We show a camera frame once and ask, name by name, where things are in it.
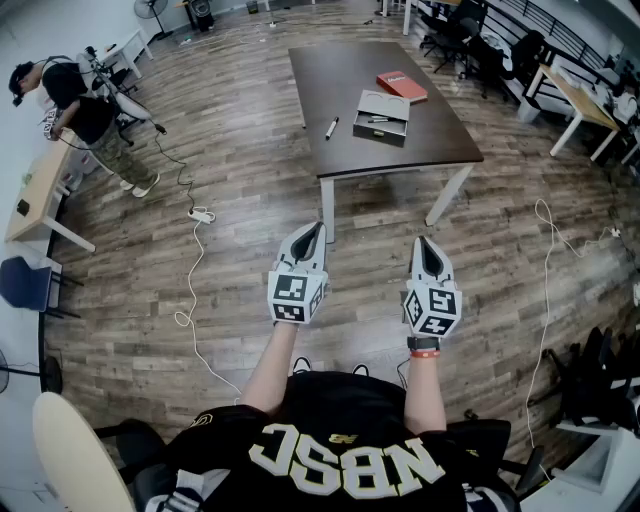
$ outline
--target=desk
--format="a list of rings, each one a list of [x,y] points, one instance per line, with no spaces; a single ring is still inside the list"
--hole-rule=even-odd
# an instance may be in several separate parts
[[[460,5],[461,1],[462,0],[435,0],[435,1],[432,1],[432,3],[458,6]],[[382,15],[385,18],[387,17],[388,3],[389,3],[389,0],[382,0]],[[402,33],[405,36],[409,35],[409,25],[411,24],[411,5],[412,4],[413,4],[413,0],[407,0],[407,3],[405,4],[405,8],[404,8],[404,25],[402,27]]]
[[[335,240],[334,181],[391,172],[461,167],[440,192],[425,222],[436,223],[444,209],[484,157],[422,69],[397,43],[325,43],[292,48],[289,57],[316,177],[320,180],[327,242]],[[376,76],[402,71],[429,93],[429,100],[411,106],[403,147],[353,136],[353,121],[363,89],[383,89]],[[340,116],[329,140],[325,134]]]
[[[611,133],[606,139],[604,139],[602,144],[600,144],[598,149],[596,149],[595,153],[591,155],[591,160],[594,161],[600,156],[600,153],[604,151],[604,148],[606,148],[613,140],[616,134],[620,131],[620,128],[613,119],[607,116],[600,107],[591,98],[589,98],[589,95],[586,92],[582,89],[571,87],[564,78],[553,73],[551,68],[544,64],[540,64],[538,72],[533,78],[533,82],[531,82],[529,90],[527,91],[527,97],[533,98],[537,94],[540,89],[540,85],[542,85],[542,79],[544,76],[546,76],[549,81],[558,88],[576,111],[573,121],[571,121],[571,124],[564,131],[558,142],[556,142],[555,146],[553,146],[551,151],[549,151],[549,154],[551,156],[556,156],[558,151],[560,151],[569,140],[569,137],[571,137],[571,134],[575,131],[578,125],[582,121],[587,121],[589,123],[605,126],[611,130]]]
[[[136,66],[134,59],[129,57],[126,54],[126,52],[123,51],[129,45],[129,43],[134,39],[138,39],[138,41],[140,41],[140,45],[144,48],[144,51],[147,54],[147,57],[149,57],[149,60],[153,60],[153,55],[151,54],[151,50],[149,50],[147,43],[142,37],[142,32],[140,31],[140,29],[138,29],[135,32],[129,34],[127,37],[123,38],[122,40],[116,42],[116,45],[113,48],[111,48],[111,50],[109,50],[108,52],[105,52],[104,48],[101,48],[98,51],[98,61],[101,63],[104,63],[107,60],[117,56],[119,53],[122,53],[122,57],[126,61],[127,65],[129,66],[129,69],[131,69],[138,78],[142,78],[142,73],[140,73],[140,70],[138,69],[138,66]]]
[[[78,139],[74,136],[71,144],[77,143]],[[54,191],[58,188],[60,176],[69,160],[71,150],[71,146],[62,141],[52,142],[47,153],[31,164],[29,169],[32,174],[31,181],[18,194],[16,206],[13,208],[7,226],[5,242],[18,240],[31,229],[44,224],[87,251],[94,252],[96,250],[95,245],[87,242],[49,216],[51,199]],[[68,192],[64,190],[61,192],[68,195]],[[24,216],[17,211],[17,205],[21,199],[29,203],[29,212]]]

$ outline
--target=black shirt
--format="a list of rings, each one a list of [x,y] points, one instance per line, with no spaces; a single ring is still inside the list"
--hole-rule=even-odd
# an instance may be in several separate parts
[[[80,108],[68,127],[85,143],[93,144],[109,127],[113,107],[106,101],[81,96],[87,93],[87,87],[77,64],[54,64],[42,75],[42,85],[62,110],[67,109],[75,100],[80,100]]]
[[[497,467],[488,469],[476,450],[446,432],[408,431],[404,398],[371,377],[294,375],[274,417],[248,406],[203,412],[169,444],[165,462],[196,474],[230,470],[205,496],[205,511],[228,503],[519,510]]]

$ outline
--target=white cable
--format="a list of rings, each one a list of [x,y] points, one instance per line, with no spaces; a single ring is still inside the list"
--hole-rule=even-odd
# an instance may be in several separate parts
[[[547,209],[547,213],[549,214],[549,220],[543,218],[540,216],[540,214],[538,213],[538,204],[542,203],[544,204],[544,207]],[[536,216],[545,224],[549,224],[549,226],[551,226],[551,247],[549,247],[549,250],[547,251],[547,257],[544,259],[544,300],[547,306],[547,319],[544,323],[544,329],[542,330],[542,339],[540,340],[540,350],[538,351],[538,362],[536,363],[536,367],[533,370],[533,377],[531,378],[531,386],[529,386],[529,392],[527,393],[527,398],[525,399],[524,402],[524,408],[527,411],[527,428],[529,429],[529,439],[531,440],[531,448],[535,448],[535,444],[533,442],[533,432],[531,430],[531,417],[529,415],[529,398],[531,398],[531,392],[533,391],[533,384],[536,380],[536,373],[538,372],[538,368],[540,367],[540,362],[542,361],[542,347],[544,345],[544,338],[547,334],[547,327],[549,327],[549,321],[551,319],[551,310],[549,308],[549,292],[547,289],[547,283],[549,280],[549,266],[548,266],[548,262],[549,262],[549,256],[551,255],[551,252],[553,251],[553,248],[555,247],[555,236],[554,236],[554,231],[557,231],[558,236],[560,237],[560,240],[562,240],[568,247],[569,249],[571,249],[573,251],[573,254],[575,254],[578,258],[582,259],[586,256],[586,250],[587,250],[587,245],[589,244],[597,244],[600,240],[602,240],[602,237],[604,236],[604,234],[609,231],[609,233],[613,235],[613,232],[611,231],[610,228],[606,227],[602,230],[602,234],[600,235],[600,238],[598,238],[598,240],[593,241],[593,240],[587,240],[584,243],[584,246],[582,247],[582,254],[576,252],[576,250],[571,246],[571,244],[569,242],[567,242],[567,240],[562,236],[562,233],[560,233],[560,230],[558,229],[558,226],[556,226],[553,223],[553,219],[551,218],[551,210],[549,210],[549,206],[547,205],[547,203],[545,202],[544,199],[538,199],[536,201],[536,206],[535,206],[535,212],[536,212]],[[542,469],[542,472],[544,473],[544,476],[547,477],[547,480],[551,481],[551,478],[549,478],[549,475],[547,474],[547,472],[544,470],[544,468],[542,467],[542,465],[540,465],[540,469]]]
[[[205,215],[208,215],[209,218],[211,219],[211,222],[216,220],[215,213],[208,211],[204,206],[194,206],[193,210],[199,211],[199,212],[204,213]],[[193,295],[193,306],[191,306],[191,311],[189,311],[188,315],[186,313],[183,313],[182,311],[177,311],[176,313],[174,313],[173,318],[175,319],[176,323],[180,327],[187,327],[188,325],[191,325],[191,330],[193,331],[193,348],[194,348],[194,350],[196,352],[196,355],[200,358],[200,360],[205,365],[207,365],[207,369],[211,372],[211,374],[214,377],[217,377],[222,382],[228,384],[233,389],[235,389],[238,392],[239,395],[241,395],[242,391],[240,391],[237,387],[235,387],[233,384],[231,384],[231,382],[229,382],[227,379],[225,379],[224,377],[221,377],[216,372],[214,372],[211,369],[211,366],[209,366],[209,363],[207,363],[206,359],[200,355],[200,352],[198,352],[198,339],[196,338],[196,324],[194,324],[193,320],[191,319],[191,316],[193,315],[193,310],[196,309],[196,306],[198,305],[198,297],[196,296],[195,292],[193,291],[193,287],[191,286],[191,274],[196,269],[196,267],[198,266],[198,263],[200,263],[200,260],[202,260],[202,258],[204,256],[204,247],[202,247],[202,244],[200,243],[200,240],[198,239],[198,235],[196,234],[196,229],[198,229],[198,226],[201,224],[201,222],[202,221],[199,221],[196,224],[196,226],[193,228],[193,236],[196,239],[196,242],[198,242],[198,246],[200,247],[200,257],[195,262],[193,267],[191,267],[191,270],[189,271],[189,276],[187,278],[187,281],[189,283],[189,290],[191,290],[191,295]],[[181,317],[181,316],[185,318],[185,320],[186,320],[185,323],[182,323],[182,322],[180,322],[180,320],[178,320],[178,318]]]

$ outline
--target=wooden floor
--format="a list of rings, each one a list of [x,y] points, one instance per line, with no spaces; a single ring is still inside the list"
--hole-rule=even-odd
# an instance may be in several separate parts
[[[281,22],[275,29],[264,24],[271,15],[239,12],[221,17],[212,34],[189,46],[154,43],[155,60],[141,57],[144,78],[135,97],[167,128],[160,138],[165,151],[188,163],[182,179],[195,180],[196,203],[217,215],[215,224],[198,229],[205,248],[193,274],[199,348],[242,388],[271,333],[266,282],[279,244],[321,218],[287,49],[397,41],[445,95],[485,161],[430,229],[424,216],[450,171],[337,182],[337,236],[327,257],[331,293],[312,326],[300,330],[294,357],[304,354],[325,370],[350,371],[364,362],[374,376],[398,382],[408,334],[399,292],[413,240],[428,235],[451,258],[464,297],[462,321],[440,362],[448,418],[461,420],[473,408],[481,417],[510,420],[509,454],[522,460],[530,449],[524,402],[546,315],[550,244],[534,203],[544,198],[564,235],[581,246],[612,225],[610,187],[580,144],[584,133],[551,158],[561,120],[539,116],[521,125],[517,106],[497,92],[483,100],[478,82],[460,80],[452,66],[433,74],[439,57],[434,52],[425,59],[418,49],[424,26],[415,21],[403,37],[402,15],[383,19],[373,15],[375,8],[372,0],[293,7],[273,13]],[[363,25],[369,19],[373,23]],[[199,255],[185,187],[176,185],[179,166],[159,154],[150,126],[131,135],[137,157],[162,180],[138,200],[120,190],[116,177],[96,171],[69,199],[63,222],[97,250],[56,243],[53,258],[86,284],[65,290],[62,304],[83,318],[47,319],[45,338],[54,354],[61,351],[65,396],[92,425],[134,417],[170,439],[198,412],[230,404],[235,395],[195,356],[191,329],[174,320],[174,312],[192,305],[187,274]],[[618,227],[637,246],[639,212],[632,204],[638,189],[620,168],[614,185]],[[583,260],[558,246],[549,267],[546,346],[566,352],[595,325],[620,329],[635,322],[634,270],[618,240],[606,237]],[[547,389],[553,377],[543,361],[534,391]],[[531,410],[547,467],[566,460],[577,442],[546,426],[557,407],[551,400]]]

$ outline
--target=red book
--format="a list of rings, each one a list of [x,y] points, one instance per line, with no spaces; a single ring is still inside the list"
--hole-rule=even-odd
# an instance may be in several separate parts
[[[412,105],[427,99],[427,91],[402,71],[392,71],[391,73],[378,75],[376,82],[390,94],[407,98]]]

